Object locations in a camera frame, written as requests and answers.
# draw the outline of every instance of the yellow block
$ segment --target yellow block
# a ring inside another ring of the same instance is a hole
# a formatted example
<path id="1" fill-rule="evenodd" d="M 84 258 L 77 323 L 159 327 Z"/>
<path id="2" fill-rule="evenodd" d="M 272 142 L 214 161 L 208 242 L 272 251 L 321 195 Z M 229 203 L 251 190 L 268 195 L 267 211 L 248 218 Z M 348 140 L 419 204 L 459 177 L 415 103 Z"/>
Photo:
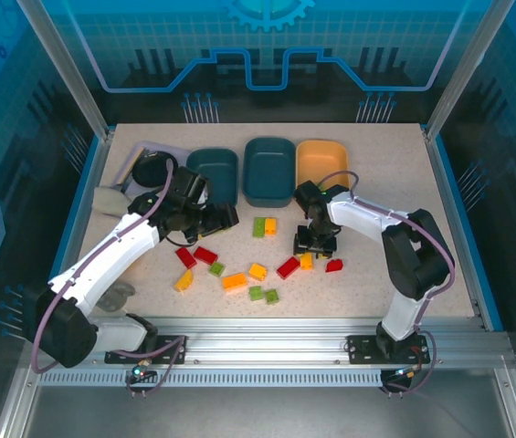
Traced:
<path id="1" fill-rule="evenodd" d="M 300 258 L 300 267 L 305 271 L 312 269 L 312 253 L 303 254 Z"/>
<path id="2" fill-rule="evenodd" d="M 275 235 L 276 234 L 276 218 L 275 217 L 267 217 L 266 218 L 266 235 Z"/>
<path id="3" fill-rule="evenodd" d="M 254 263 L 249 269 L 249 276 L 259 281 L 264 281 L 266 279 L 267 273 L 268 270 L 264 266 L 258 265 L 257 263 Z"/>
<path id="4" fill-rule="evenodd" d="M 184 292 L 193 284 L 193 271 L 188 269 L 174 285 L 176 292 Z"/>
<path id="5" fill-rule="evenodd" d="M 231 289 L 242 287 L 247 284 L 246 276 L 243 273 L 235 274 L 234 276 L 226 276 L 221 281 L 223 282 L 223 289 L 226 292 L 230 292 Z"/>

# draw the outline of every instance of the mounting plate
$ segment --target mounting plate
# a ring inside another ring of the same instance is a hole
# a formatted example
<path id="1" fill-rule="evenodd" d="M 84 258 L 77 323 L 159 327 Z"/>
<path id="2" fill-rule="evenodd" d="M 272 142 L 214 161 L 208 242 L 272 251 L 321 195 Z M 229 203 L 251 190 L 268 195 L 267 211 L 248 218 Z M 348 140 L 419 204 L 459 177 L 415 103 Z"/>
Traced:
<path id="1" fill-rule="evenodd" d="M 420 360 L 422 364 L 430 363 L 430 352 L 426 343 L 426 337 L 410 336 L 397 343 L 397 352 L 391 360 L 387 360 L 375 343 L 375 335 L 348 336 L 345 350 L 349 353 L 349 363 L 352 365 L 415 365 L 418 356 L 410 350 L 412 347 L 420 348 Z"/>
<path id="2" fill-rule="evenodd" d="M 159 349 L 163 345 L 166 345 L 173 340 L 177 339 L 178 336 L 158 336 L 156 338 L 156 346 L 154 349 Z M 184 337 L 183 342 L 183 350 L 178 353 L 178 356 L 176 357 L 176 361 L 174 362 L 174 365 L 182 365 L 184 364 L 184 356 L 186 355 L 186 341 L 187 338 Z M 173 358 L 174 351 L 176 350 L 177 345 L 174 347 L 169 348 L 167 351 L 165 351 L 163 354 L 156 356 L 154 359 L 152 359 L 153 365 L 168 365 Z M 144 353 L 145 351 L 136 351 L 136 353 Z M 108 351 L 105 353 L 105 363 L 112 364 L 112 365 L 135 365 L 137 364 L 141 359 L 133 359 L 133 358 L 127 358 L 125 356 L 122 356 L 117 353 L 113 353 L 111 351 Z"/>

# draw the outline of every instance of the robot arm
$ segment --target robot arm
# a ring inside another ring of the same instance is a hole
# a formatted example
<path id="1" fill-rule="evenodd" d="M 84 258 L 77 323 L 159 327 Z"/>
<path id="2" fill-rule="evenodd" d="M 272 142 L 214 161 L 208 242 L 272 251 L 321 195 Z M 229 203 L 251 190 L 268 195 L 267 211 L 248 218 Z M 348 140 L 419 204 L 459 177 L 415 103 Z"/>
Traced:
<path id="1" fill-rule="evenodd" d="M 137 197 L 113 231 L 77 264 L 52 278 L 46 287 L 26 291 L 25 337 L 34 340 L 48 306 L 71 280 L 72 286 L 64 292 L 45 326 L 40 342 L 42 350 L 68 368 L 79 364 L 92 351 L 152 351 L 156 327 L 145 319 L 128 314 L 103 323 L 88 316 L 111 284 L 172 231 L 181 231 L 188 242 L 194 242 L 198 235 L 210 235 L 237 224 L 233 206 L 199 203 L 206 195 L 205 186 L 206 180 L 201 175 L 178 168 L 160 207 L 148 220 L 134 226 L 158 199 L 154 193 Z M 110 239 L 113 243 L 106 245 Z M 80 276 L 74 276 L 81 266 Z"/>
<path id="2" fill-rule="evenodd" d="M 335 236 L 342 226 L 352 228 L 384 247 L 387 269 L 396 293 L 378 326 L 377 342 L 388 356 L 397 342 L 414 334 L 430 292 L 449 274 L 448 265 L 437 249 L 398 217 L 421 226 L 452 259 L 434 218 L 425 210 L 412 214 L 395 212 L 357 196 L 352 198 L 349 191 L 339 185 L 322 193 L 308 181 L 297 188 L 294 197 L 311 220 L 308 227 L 299 226 L 294 238 L 295 254 L 312 252 L 332 256 L 337 248 Z"/>

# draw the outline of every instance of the green block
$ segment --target green block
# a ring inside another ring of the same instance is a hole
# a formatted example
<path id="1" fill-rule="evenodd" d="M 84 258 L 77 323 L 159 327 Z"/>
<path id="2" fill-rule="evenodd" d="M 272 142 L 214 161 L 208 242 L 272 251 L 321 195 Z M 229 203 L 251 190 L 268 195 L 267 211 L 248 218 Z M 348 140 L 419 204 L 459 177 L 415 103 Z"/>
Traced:
<path id="1" fill-rule="evenodd" d="M 254 237 L 263 237 L 266 235 L 266 218 L 254 218 Z"/>
<path id="2" fill-rule="evenodd" d="M 214 262 L 214 264 L 209 267 L 209 272 L 214 276 L 221 276 L 223 271 L 225 271 L 225 265 L 222 265 L 219 262 Z"/>
<path id="3" fill-rule="evenodd" d="M 278 292 L 276 289 L 266 291 L 266 304 L 276 304 L 279 302 Z"/>
<path id="4" fill-rule="evenodd" d="M 261 290 L 261 286 L 252 286 L 249 288 L 249 298 L 252 301 L 257 301 L 264 298 L 264 291 Z"/>

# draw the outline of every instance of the toy block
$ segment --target toy block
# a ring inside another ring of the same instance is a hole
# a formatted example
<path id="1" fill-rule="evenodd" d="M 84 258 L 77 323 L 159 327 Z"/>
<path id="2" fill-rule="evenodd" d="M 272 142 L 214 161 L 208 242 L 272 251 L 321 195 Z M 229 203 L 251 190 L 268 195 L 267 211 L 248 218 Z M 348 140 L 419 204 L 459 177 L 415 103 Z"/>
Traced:
<path id="1" fill-rule="evenodd" d="M 266 218 L 254 218 L 254 237 L 263 237 L 266 233 Z"/>
<path id="2" fill-rule="evenodd" d="M 327 268 L 325 272 L 335 272 L 340 271 L 342 269 L 342 260 L 337 258 L 335 260 L 331 260 L 327 263 Z"/>
<path id="3" fill-rule="evenodd" d="M 188 252 L 186 248 L 180 248 L 176 250 L 176 255 L 181 259 L 183 265 L 186 266 L 187 269 L 190 269 L 194 265 L 196 265 L 196 260 L 191 253 Z"/>
<path id="4" fill-rule="evenodd" d="M 235 274 L 234 276 L 226 276 L 221 281 L 223 282 L 223 289 L 226 292 L 230 292 L 231 289 L 242 287 L 247 284 L 246 276 L 243 273 Z"/>
<path id="5" fill-rule="evenodd" d="M 276 235 L 276 218 L 275 217 L 267 217 L 266 218 L 266 235 Z"/>
<path id="6" fill-rule="evenodd" d="M 300 258 L 300 267 L 305 271 L 312 269 L 312 253 L 303 254 Z"/>
<path id="7" fill-rule="evenodd" d="M 264 291 L 261 289 L 261 286 L 252 286 L 249 288 L 249 299 L 252 301 L 264 299 Z"/>
<path id="8" fill-rule="evenodd" d="M 212 253 L 208 249 L 204 249 L 202 246 L 196 248 L 196 251 L 193 253 L 193 256 L 195 256 L 195 258 L 198 258 L 202 262 L 207 263 L 208 265 L 214 264 L 214 262 L 216 262 L 218 259 L 217 254 Z"/>
<path id="9" fill-rule="evenodd" d="M 259 281 L 264 281 L 266 279 L 267 273 L 268 270 L 264 266 L 258 265 L 257 263 L 254 263 L 249 269 L 249 276 Z"/>
<path id="10" fill-rule="evenodd" d="M 265 292 L 266 304 L 276 304 L 279 302 L 278 292 L 276 289 L 270 289 Z"/>
<path id="11" fill-rule="evenodd" d="M 183 276 L 174 285 L 174 290 L 184 292 L 193 284 L 193 271 L 187 269 Z"/>
<path id="12" fill-rule="evenodd" d="M 296 257 L 291 257 L 286 261 L 284 265 L 280 266 L 276 272 L 278 272 L 278 275 L 282 278 L 282 280 L 285 280 L 299 267 L 299 259 Z"/>
<path id="13" fill-rule="evenodd" d="M 219 262 L 214 262 L 214 264 L 209 267 L 209 272 L 214 276 L 221 276 L 223 271 L 225 271 L 225 265 L 222 265 Z"/>

